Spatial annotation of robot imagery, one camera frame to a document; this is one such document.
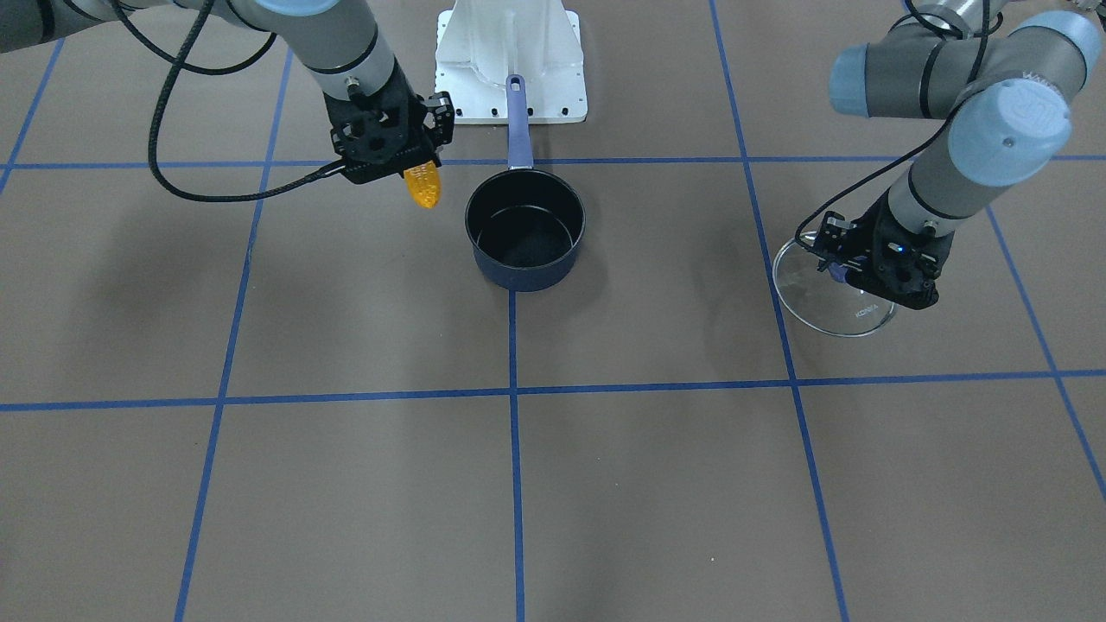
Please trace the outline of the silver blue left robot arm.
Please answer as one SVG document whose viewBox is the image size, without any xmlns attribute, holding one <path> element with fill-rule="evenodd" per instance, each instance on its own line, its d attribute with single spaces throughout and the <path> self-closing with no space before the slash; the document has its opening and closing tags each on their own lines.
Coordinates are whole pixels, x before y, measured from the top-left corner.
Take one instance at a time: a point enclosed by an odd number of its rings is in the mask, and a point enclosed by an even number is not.
<svg viewBox="0 0 1106 622">
<path fill-rule="evenodd" d="M 820 269 L 906 308 L 938 299 L 954 231 L 1037 174 L 1073 134 L 1071 102 L 1103 51 L 1089 17 L 1050 10 L 990 34 L 1000 1 L 928 1 L 880 41 L 842 51 L 830 102 L 853 117 L 939 120 L 940 129 L 864 215 L 827 212 Z"/>
</svg>

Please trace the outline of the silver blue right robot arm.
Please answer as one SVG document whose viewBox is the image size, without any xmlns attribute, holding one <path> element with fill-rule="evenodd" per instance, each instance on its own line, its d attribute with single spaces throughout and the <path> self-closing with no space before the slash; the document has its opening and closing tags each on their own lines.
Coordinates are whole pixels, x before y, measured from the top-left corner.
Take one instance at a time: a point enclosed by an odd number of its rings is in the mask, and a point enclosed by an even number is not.
<svg viewBox="0 0 1106 622">
<path fill-rule="evenodd" d="M 453 141 L 453 102 L 446 92 L 422 99 L 410 86 L 366 1 L 182 1 L 196 12 L 181 50 L 156 46 L 133 23 L 152 1 L 4 1 L 3 52 L 43 46 L 95 25 L 119 22 L 142 46 L 169 63 L 163 90 L 182 72 L 216 76 L 252 66 L 254 53 L 229 68 L 194 66 L 190 48 L 210 15 L 286 43 L 315 79 L 327 107 L 336 160 L 307 175 L 340 174 L 354 184 L 399 175 L 418 203 L 440 191 L 440 149 Z"/>
</svg>

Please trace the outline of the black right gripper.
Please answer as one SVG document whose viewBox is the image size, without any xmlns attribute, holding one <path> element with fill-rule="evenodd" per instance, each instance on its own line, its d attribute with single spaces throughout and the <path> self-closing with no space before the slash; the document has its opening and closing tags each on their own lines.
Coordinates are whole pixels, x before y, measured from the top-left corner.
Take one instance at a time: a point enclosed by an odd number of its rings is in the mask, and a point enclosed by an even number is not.
<svg viewBox="0 0 1106 622">
<path fill-rule="evenodd" d="M 327 167 L 348 182 L 366 184 L 403 175 L 427 162 L 439 165 L 442 146 L 453 142 L 453 99 L 447 91 L 422 99 L 400 66 L 392 68 L 374 92 L 346 86 L 347 99 L 325 95 L 328 139 L 337 156 Z"/>
</svg>

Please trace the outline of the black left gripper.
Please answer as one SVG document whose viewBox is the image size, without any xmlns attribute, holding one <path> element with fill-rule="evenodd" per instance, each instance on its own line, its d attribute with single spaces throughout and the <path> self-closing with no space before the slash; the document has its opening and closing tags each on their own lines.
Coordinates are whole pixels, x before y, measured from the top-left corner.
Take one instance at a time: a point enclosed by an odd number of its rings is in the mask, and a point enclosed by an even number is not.
<svg viewBox="0 0 1106 622">
<path fill-rule="evenodd" d="M 817 230 L 818 268 L 855 289 L 924 310 L 939 300 L 936 280 L 945 271 L 953 239 L 953 232 L 938 237 L 928 225 L 920 234 L 902 227 L 887 194 L 881 194 L 852 221 L 826 212 Z"/>
</svg>

